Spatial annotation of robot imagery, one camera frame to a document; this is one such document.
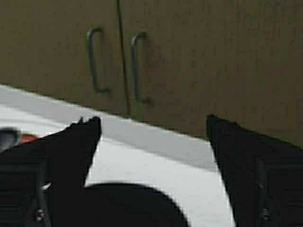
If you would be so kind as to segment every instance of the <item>black object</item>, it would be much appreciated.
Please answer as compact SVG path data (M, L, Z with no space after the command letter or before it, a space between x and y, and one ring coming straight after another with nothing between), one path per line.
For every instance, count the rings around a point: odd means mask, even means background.
M50 227L55 211L60 226L188 227L176 203L153 188L131 183L84 188L100 136L98 117L81 118L63 131L2 152L0 201L8 195L9 201L2 203L0 219L6 219L0 226ZM32 162L34 171L28 172ZM51 185L43 191L46 184Z
M16 128L0 128L0 153L19 143L21 131Z
M281 165L281 160L286 157L303 160L303 150L213 114L207 116L206 123L207 136L229 196L236 226L285 227L288 219L285 204L282 198L275 196L272 186L268 190L270 184L265 184L263 177L266 172L261 163L267 159Z
M135 183L98 183L84 189L79 226L189 227L166 194Z
M0 226L51 227L45 166L45 157L0 158Z
M78 123L73 123L60 132L4 150L0 153L0 180L2 180L0 185L3 187L1 191L12 192L10 197L12 198L11 201L14 201L17 199L17 195L13 192L19 191L21 194L28 196L29 191L25 188L25 185L36 188L36 190L30 191L30 195L38 201L39 209L42 209L42 213L38 211L37 215L43 216L46 210L45 206L44 208L42 207L44 200L41 198L37 200L41 196L37 185L44 186L53 183L54 180L55 185L60 186L56 189L56 198L61 203L60 207L56 210L58 210L59 214L61 207L66 209L66 207L70 206L70 210L72 210L71 201L78 198L83 190L100 136L100 118L93 117L87 122L83 122L81 118ZM39 169L45 172L43 183L35 177L37 173L29 173L27 170L27 168L31 168L31 162L42 158L45 158L45 168ZM53 223L54 198L52 190L48 190L47 195L44 195L45 201L48 201L47 206L49 208L51 224ZM20 212L18 213L16 210L13 212L12 210L12 217L17 214L21 215Z
M302 159L289 155L262 157L257 160L256 167L257 179L263 185L263 190L259 190L257 226L303 226ZM283 225L273 225L279 218L277 206Z

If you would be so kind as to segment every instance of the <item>cabinet handle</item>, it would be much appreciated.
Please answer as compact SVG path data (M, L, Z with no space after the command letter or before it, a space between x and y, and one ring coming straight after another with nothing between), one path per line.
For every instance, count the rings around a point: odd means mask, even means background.
M93 86L94 90L96 92L109 92L109 88L99 88L97 84L97 73L96 73L96 65L93 57L93 48L92 48L92 37L96 32L102 32L103 28L101 27L95 27L87 32L86 41L87 41L87 49L89 54L89 66L90 66L90 72L91 76L93 78Z
M149 104L151 103L150 98L140 99L139 97L138 64L137 64L137 56L136 56L136 45L139 38L146 38L146 33L145 32L138 33L132 38L131 52L132 52L133 73L134 73L134 93L137 102L143 104Z

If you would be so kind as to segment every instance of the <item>cabinet door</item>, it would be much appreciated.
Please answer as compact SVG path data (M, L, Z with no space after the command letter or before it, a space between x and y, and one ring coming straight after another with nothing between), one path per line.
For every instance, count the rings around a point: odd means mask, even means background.
M206 116L219 114L223 3L218 0L120 1L131 116L165 129L205 138ZM136 45L140 103L131 52Z
M302 3L225 1L224 103L228 119L303 145Z
M92 36L98 89L88 58ZM128 116L117 1L0 3L0 83Z

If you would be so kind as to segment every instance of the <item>red object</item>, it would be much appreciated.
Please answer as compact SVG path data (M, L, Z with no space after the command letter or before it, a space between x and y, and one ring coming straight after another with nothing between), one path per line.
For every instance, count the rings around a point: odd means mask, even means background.
M31 133L22 133L19 144L27 143L29 141L36 140L38 138L39 137L37 137L36 135L31 134Z

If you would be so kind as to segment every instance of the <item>cabinet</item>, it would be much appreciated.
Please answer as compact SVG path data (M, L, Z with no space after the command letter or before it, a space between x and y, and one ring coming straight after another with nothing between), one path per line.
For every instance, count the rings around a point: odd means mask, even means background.
M117 1L2 1L0 30L1 84L128 116Z
M134 119L205 139L206 116L213 113L303 145L299 3L130 0L120 4ZM151 103L135 98L134 75L140 98Z
M302 4L224 1L224 116L303 146Z
M205 138L206 116L222 112L223 84L217 59L223 44L220 1L130 0L120 4L131 117ZM139 100L135 98L134 63ZM141 102L147 98L150 103Z
M212 113L303 146L300 6L2 2L0 83L203 139ZM96 27L94 86L86 38Z

